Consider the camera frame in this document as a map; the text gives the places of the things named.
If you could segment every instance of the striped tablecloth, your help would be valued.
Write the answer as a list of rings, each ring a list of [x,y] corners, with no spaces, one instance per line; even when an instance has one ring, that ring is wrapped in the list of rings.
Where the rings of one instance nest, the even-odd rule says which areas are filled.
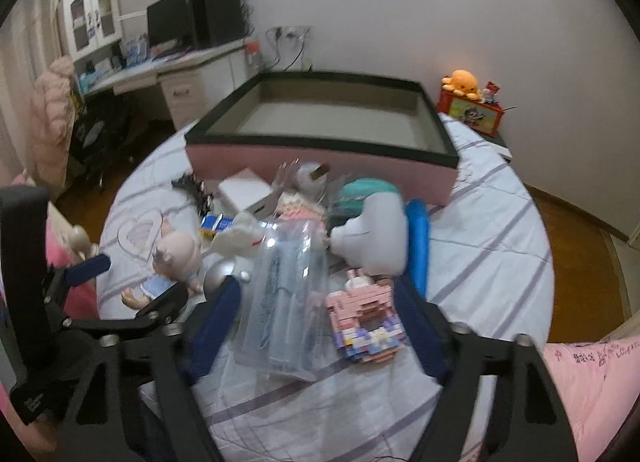
[[[512,339],[528,333],[542,345],[551,322],[554,272],[540,214],[514,171],[481,137],[442,118],[461,163],[449,204],[430,208],[428,298],[450,321],[468,323],[482,335]],[[100,246],[113,267],[97,284],[105,319],[133,315],[120,302],[120,291],[151,273],[148,252],[161,217],[182,230],[195,232],[198,226],[193,204],[170,184],[190,168],[183,133],[138,167],[111,208]],[[132,244],[131,236],[138,243]],[[204,264],[213,260],[206,256]],[[335,265],[333,271],[343,266]],[[343,272],[332,274],[337,287],[343,278]],[[420,371],[411,349],[401,349],[383,365],[352,365],[327,343],[325,366],[313,383],[270,378],[236,365],[231,345],[223,347],[196,392],[228,462],[410,455],[439,391]],[[474,457],[490,411],[493,381],[484,379],[464,460]],[[145,395],[152,401],[152,388]]]

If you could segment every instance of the cabinet glass pane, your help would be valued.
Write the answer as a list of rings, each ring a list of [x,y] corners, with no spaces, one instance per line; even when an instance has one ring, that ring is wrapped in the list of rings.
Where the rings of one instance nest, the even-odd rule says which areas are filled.
[[[89,35],[84,16],[84,0],[71,2],[71,24],[74,31],[76,49],[80,51],[89,45]]]
[[[98,9],[100,11],[100,23],[102,25],[102,34],[111,36],[116,32],[113,23],[113,11],[111,8],[111,0],[98,0]]]

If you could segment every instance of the red box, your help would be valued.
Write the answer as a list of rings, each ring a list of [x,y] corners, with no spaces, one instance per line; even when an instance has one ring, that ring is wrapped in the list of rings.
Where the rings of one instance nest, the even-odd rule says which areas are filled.
[[[466,97],[455,96],[444,89],[440,90],[440,100],[436,105],[438,112],[444,112],[453,119],[462,121],[476,132],[495,137],[504,114],[498,103],[481,103]]]

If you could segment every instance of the white cabinet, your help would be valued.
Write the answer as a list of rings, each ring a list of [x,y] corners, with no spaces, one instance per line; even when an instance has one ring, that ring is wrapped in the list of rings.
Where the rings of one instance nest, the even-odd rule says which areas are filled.
[[[175,129],[202,118],[246,79],[244,50],[189,71],[163,74],[160,84]]]
[[[118,0],[62,0],[62,22],[73,61],[122,38]]]

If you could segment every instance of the power outlet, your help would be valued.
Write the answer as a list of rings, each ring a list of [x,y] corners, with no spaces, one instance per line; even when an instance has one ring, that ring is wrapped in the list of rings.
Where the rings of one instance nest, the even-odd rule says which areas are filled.
[[[297,38],[304,40],[304,38],[311,31],[311,26],[284,26],[282,28],[282,34],[287,38]]]

